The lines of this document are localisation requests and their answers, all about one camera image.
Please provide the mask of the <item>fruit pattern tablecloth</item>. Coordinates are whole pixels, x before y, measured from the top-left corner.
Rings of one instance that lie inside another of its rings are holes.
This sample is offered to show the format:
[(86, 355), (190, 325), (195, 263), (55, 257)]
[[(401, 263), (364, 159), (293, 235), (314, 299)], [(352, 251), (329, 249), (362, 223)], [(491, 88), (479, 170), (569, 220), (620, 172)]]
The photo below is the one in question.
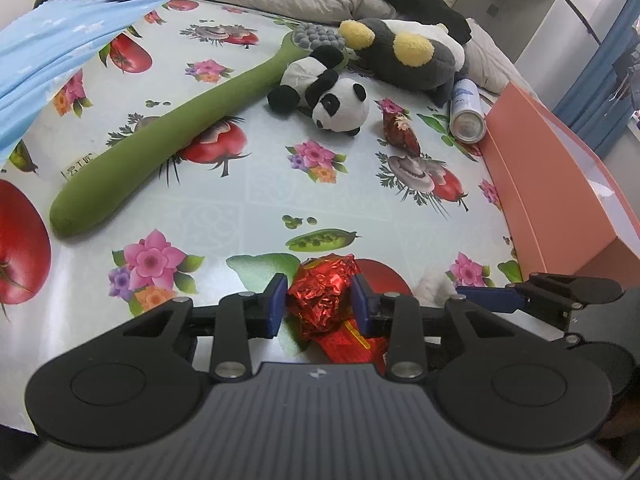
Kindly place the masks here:
[[(521, 269), (475, 146), (425, 96), (364, 81), (354, 138), (264, 99), (228, 115), (154, 170), (104, 226), (63, 240), (49, 210), (96, 156), (190, 99), (271, 58), (293, 23), (198, 0), (168, 0), (120, 32), (40, 110), (1, 167), (1, 420), (30, 428), (23, 400), (44, 362), (173, 296), (199, 306), (292, 274), (308, 255), (353, 255), (411, 289), (425, 272), (503, 286)], [(403, 114), (413, 157), (388, 144)]]

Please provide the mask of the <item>red foil wrapper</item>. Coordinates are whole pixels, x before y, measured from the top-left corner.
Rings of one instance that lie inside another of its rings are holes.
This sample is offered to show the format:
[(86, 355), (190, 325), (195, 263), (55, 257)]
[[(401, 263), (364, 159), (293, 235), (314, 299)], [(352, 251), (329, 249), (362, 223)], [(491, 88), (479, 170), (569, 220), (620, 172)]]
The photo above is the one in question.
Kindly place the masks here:
[(387, 339), (362, 336), (352, 313), (350, 281), (359, 272), (352, 255), (309, 259), (299, 266), (286, 304), (300, 336), (318, 344), (330, 362), (370, 363), (384, 372)]

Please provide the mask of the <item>blue curtain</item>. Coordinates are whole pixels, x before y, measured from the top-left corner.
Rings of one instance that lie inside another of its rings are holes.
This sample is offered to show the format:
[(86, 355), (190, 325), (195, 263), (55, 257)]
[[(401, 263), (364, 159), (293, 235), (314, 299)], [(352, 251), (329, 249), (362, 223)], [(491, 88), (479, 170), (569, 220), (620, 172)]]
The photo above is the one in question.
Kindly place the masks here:
[(620, 140), (632, 115), (627, 74), (634, 65), (632, 51), (639, 45), (634, 28), (638, 18), (639, 0), (627, 0), (596, 53), (553, 110), (601, 158)]

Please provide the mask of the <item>orange shoe box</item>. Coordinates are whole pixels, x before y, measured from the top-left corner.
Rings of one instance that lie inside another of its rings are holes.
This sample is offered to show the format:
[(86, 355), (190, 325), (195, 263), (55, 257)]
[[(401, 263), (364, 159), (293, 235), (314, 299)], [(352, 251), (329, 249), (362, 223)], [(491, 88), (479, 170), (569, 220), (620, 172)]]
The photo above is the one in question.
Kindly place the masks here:
[(524, 275), (639, 283), (639, 220), (602, 160), (547, 107), (509, 84), (480, 150)]

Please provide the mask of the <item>white paper tissue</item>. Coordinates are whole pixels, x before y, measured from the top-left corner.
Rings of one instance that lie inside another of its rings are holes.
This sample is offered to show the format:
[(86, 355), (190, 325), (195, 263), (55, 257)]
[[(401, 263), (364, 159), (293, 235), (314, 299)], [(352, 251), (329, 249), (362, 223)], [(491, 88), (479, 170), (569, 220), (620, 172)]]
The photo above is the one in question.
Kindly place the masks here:
[(445, 307), (446, 301), (457, 291), (445, 273), (425, 272), (412, 290), (413, 296), (424, 307)]

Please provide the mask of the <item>small panda plush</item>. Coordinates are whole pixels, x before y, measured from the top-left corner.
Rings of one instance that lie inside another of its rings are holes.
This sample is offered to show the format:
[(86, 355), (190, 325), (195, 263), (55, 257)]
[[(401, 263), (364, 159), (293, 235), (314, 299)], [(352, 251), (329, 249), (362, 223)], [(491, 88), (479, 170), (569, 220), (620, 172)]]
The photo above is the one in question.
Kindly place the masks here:
[(341, 77), (343, 53), (322, 44), (290, 64), (267, 96), (270, 110), (291, 115), (303, 110), (320, 129), (356, 136), (369, 116), (370, 102), (360, 82)]

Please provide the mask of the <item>light blue bed sheet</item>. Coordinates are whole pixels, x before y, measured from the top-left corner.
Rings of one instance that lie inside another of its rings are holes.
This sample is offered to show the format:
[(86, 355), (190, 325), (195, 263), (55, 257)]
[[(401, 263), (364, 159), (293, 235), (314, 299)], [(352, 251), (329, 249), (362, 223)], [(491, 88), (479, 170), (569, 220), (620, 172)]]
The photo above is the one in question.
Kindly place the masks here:
[(168, 0), (48, 0), (1, 31), (1, 160), (81, 66)]

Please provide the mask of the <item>white spray can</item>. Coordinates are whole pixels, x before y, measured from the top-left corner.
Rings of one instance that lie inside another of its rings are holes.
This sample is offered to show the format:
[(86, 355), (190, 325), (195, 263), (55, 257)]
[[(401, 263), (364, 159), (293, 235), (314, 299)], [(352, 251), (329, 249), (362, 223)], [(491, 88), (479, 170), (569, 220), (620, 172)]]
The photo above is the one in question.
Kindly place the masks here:
[(480, 92), (471, 79), (454, 84), (450, 101), (449, 130), (461, 143), (474, 144), (486, 133), (485, 114), (480, 104)]

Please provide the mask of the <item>green long-handled massage brush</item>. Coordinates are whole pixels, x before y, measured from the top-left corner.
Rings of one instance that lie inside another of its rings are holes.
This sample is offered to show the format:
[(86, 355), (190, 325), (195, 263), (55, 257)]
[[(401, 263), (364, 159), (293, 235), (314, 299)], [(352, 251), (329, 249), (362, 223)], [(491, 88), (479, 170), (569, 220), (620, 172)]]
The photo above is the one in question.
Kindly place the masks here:
[(268, 60), (233, 76), (118, 142), (68, 180), (51, 204), (59, 238), (85, 233), (110, 218), (157, 168), (224, 116), (249, 106), (275, 86), (291, 64), (324, 43), (303, 26), (282, 39)]

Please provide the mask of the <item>grey penguin plush toy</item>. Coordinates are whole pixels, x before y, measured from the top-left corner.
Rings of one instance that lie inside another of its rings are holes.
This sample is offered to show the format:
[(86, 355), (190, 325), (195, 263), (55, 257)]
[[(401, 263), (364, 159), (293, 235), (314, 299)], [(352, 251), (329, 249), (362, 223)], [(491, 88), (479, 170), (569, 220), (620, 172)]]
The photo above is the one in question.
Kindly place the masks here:
[(425, 93), (437, 106), (451, 99), (465, 66), (464, 47), (444, 24), (363, 18), (341, 22), (338, 32), (355, 53), (354, 70)]

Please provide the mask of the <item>grey duvet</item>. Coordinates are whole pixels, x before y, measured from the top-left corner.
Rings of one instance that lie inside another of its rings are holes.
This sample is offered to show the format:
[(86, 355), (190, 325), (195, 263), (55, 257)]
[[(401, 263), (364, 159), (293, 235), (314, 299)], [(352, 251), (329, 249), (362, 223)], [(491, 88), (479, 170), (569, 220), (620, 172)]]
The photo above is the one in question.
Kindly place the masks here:
[[(383, 0), (209, 0), (244, 6), (259, 11), (280, 14), (307, 22), (337, 24), (360, 18), (398, 18), (399, 14)], [(464, 46), (468, 77), (485, 90), (499, 94), (508, 84), (516, 84), (534, 96), (536, 92), (525, 80), (485, 29), (474, 18), (466, 20), (471, 40)]]

